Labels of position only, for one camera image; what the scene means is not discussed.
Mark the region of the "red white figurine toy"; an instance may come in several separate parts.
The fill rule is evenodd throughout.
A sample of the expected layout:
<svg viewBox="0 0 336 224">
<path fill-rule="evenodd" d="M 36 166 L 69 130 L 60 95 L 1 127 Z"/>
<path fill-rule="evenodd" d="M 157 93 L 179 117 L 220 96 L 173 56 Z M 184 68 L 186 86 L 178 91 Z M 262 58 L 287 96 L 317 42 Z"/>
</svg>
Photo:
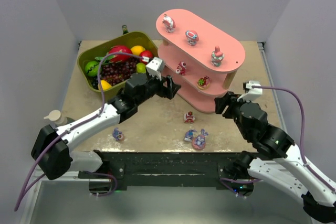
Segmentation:
<svg viewBox="0 0 336 224">
<path fill-rule="evenodd" d="M 185 75 L 186 72 L 186 63 L 183 61 L 180 61 L 176 67 L 175 73 L 180 75 Z"/>
</svg>

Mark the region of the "pink egg strawberry toy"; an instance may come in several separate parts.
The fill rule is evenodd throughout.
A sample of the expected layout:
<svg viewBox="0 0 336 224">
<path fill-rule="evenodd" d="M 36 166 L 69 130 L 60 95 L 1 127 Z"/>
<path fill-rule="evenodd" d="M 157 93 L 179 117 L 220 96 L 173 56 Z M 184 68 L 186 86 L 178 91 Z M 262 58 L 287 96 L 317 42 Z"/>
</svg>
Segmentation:
<svg viewBox="0 0 336 224">
<path fill-rule="evenodd" d="M 210 85 L 211 80 L 208 76 L 204 76 L 197 81 L 197 87 L 201 90 L 205 90 Z"/>
</svg>

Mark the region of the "red bear figurine toy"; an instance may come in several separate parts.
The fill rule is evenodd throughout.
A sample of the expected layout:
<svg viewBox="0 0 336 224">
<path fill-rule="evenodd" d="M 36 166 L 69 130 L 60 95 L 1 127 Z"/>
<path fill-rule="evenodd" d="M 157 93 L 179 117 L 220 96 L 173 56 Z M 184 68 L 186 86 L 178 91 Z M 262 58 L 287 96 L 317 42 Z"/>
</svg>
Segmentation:
<svg viewBox="0 0 336 224">
<path fill-rule="evenodd" d="M 195 116 L 192 111 L 188 111 L 184 114 L 184 123 L 194 123 Z"/>
</svg>

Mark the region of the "pink hat figurine toy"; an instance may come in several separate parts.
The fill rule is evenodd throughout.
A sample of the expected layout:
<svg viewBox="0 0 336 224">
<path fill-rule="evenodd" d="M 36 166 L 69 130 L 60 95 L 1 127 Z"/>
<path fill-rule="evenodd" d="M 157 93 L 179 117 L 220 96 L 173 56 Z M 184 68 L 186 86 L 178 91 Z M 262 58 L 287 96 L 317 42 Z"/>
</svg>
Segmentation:
<svg viewBox="0 0 336 224">
<path fill-rule="evenodd" d="M 215 67 L 219 67 L 224 59 L 224 54 L 221 52 L 219 46 L 215 46 L 214 51 L 211 54 L 211 62 Z"/>
</svg>

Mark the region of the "blue purple bunny toy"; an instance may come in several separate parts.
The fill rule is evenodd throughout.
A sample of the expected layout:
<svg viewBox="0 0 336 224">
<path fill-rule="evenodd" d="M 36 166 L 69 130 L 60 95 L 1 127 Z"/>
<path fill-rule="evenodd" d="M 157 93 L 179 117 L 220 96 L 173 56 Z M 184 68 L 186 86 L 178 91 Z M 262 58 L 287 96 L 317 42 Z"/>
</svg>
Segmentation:
<svg viewBox="0 0 336 224">
<path fill-rule="evenodd" d="M 194 133 L 196 133 L 196 132 L 197 132 L 197 130 L 195 130 L 195 129 L 188 130 L 184 135 L 184 141 L 185 142 L 191 142 L 194 138 Z"/>
</svg>

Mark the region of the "pink oval figurine toy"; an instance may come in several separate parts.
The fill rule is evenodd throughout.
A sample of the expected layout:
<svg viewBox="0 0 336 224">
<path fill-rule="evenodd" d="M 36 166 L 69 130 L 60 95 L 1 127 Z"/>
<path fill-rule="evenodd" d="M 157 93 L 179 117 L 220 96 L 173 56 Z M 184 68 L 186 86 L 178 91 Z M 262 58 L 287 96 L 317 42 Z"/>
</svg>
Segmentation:
<svg viewBox="0 0 336 224">
<path fill-rule="evenodd" d="M 185 36 L 187 39 L 187 42 L 190 46 L 195 46 L 197 42 L 199 41 L 199 36 L 196 31 L 194 30 L 187 30 L 185 32 Z"/>
</svg>

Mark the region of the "pink white figurine toy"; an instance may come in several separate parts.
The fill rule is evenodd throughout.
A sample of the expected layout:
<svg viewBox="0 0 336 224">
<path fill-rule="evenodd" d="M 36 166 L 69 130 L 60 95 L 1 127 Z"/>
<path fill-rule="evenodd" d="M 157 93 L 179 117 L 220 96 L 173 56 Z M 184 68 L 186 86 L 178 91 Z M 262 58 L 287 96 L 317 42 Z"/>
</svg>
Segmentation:
<svg viewBox="0 0 336 224">
<path fill-rule="evenodd" d="M 168 33 L 173 33 L 175 31 L 176 23 L 173 18 L 168 16 L 167 14 L 164 14 L 162 24 L 165 27 L 165 30 Z"/>
</svg>

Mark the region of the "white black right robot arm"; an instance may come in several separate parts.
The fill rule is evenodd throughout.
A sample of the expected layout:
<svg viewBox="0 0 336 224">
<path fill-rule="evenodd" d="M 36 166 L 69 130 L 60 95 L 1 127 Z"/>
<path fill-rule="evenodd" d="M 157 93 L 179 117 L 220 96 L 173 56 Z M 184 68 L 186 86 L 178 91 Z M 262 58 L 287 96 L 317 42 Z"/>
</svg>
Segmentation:
<svg viewBox="0 0 336 224">
<path fill-rule="evenodd" d="M 259 104 L 247 101 L 247 95 L 227 92 L 215 98 L 215 112 L 232 119 L 243 139 L 259 154 L 285 168 L 282 172 L 266 161 L 243 151 L 225 170 L 230 182 L 243 184 L 261 180 L 298 201 L 304 211 L 320 223 L 335 222 L 335 182 L 301 155 L 300 148 L 282 129 L 269 124 L 267 113 Z"/>
</svg>

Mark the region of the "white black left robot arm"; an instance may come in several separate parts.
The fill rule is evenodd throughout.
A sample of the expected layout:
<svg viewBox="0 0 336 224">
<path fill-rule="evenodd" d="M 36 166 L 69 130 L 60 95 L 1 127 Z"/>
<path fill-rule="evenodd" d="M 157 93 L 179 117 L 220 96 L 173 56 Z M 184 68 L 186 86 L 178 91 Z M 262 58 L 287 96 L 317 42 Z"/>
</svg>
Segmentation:
<svg viewBox="0 0 336 224">
<path fill-rule="evenodd" d="M 126 81 L 118 94 L 102 107 L 67 125 L 43 127 L 32 149 L 34 166 L 39 166 L 48 179 L 66 172 L 95 172 L 103 164 L 97 152 L 77 152 L 76 147 L 104 129 L 118 125 L 137 113 L 140 104 L 158 95 L 173 99 L 180 85 L 171 76 L 150 77 L 136 73 Z"/>
</svg>

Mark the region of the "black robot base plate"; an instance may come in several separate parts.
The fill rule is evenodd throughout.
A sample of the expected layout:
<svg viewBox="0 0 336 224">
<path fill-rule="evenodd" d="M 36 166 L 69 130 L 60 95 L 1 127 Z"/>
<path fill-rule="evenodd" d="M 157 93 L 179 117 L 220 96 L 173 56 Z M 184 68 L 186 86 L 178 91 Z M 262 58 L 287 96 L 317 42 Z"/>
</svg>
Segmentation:
<svg viewBox="0 0 336 224">
<path fill-rule="evenodd" d="M 103 165 L 96 174 L 79 172 L 89 180 L 92 193 L 131 186 L 232 188 L 243 196 L 254 190 L 254 179 L 247 174 L 248 152 L 99 152 Z"/>
</svg>

